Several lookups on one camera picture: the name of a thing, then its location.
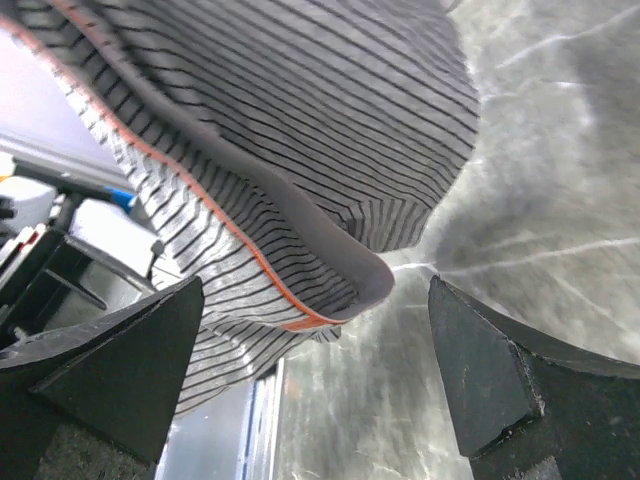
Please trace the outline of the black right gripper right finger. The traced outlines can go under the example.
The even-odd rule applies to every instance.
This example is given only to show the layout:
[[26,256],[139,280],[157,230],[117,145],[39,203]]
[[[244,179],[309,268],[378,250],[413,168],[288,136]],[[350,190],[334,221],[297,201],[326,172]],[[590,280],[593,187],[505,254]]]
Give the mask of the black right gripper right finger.
[[437,276],[428,310],[474,478],[638,478],[638,365],[524,325]]

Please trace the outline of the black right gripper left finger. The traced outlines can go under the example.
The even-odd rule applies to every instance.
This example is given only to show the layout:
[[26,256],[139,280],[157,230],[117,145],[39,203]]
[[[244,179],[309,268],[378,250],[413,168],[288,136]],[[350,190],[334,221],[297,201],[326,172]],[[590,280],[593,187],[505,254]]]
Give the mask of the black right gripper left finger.
[[1,352],[4,479],[149,479],[199,330],[197,277]]

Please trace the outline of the grey striped boxer underwear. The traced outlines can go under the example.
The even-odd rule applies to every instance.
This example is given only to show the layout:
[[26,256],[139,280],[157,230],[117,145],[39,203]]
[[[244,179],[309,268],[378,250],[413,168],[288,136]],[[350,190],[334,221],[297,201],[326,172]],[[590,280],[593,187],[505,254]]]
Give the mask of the grey striped boxer underwear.
[[202,283],[178,415],[383,302],[474,149],[438,1],[5,1]]

